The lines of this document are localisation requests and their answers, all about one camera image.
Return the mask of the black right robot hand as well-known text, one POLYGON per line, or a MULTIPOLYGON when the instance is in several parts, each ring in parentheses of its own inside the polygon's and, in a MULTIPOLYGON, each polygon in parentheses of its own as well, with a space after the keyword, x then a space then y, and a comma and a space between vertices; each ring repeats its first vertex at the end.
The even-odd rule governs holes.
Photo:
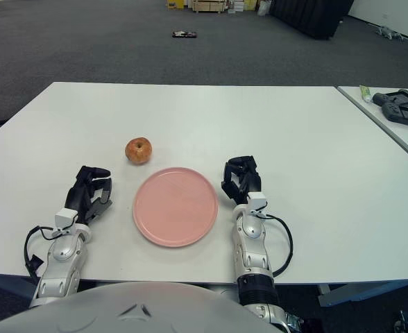
POLYGON ((262 190, 262 181, 256 168, 252 155, 234 157, 225 163, 221 188, 237 205, 248 202, 249 192, 262 190))

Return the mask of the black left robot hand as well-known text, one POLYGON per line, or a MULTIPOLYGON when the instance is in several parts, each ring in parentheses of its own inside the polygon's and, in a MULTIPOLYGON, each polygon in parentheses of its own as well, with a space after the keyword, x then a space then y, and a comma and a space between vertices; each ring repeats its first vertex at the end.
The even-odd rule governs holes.
POLYGON ((77 223, 88 225, 111 206, 111 173, 107 169, 82 166, 69 189, 65 208, 78 212, 77 223))

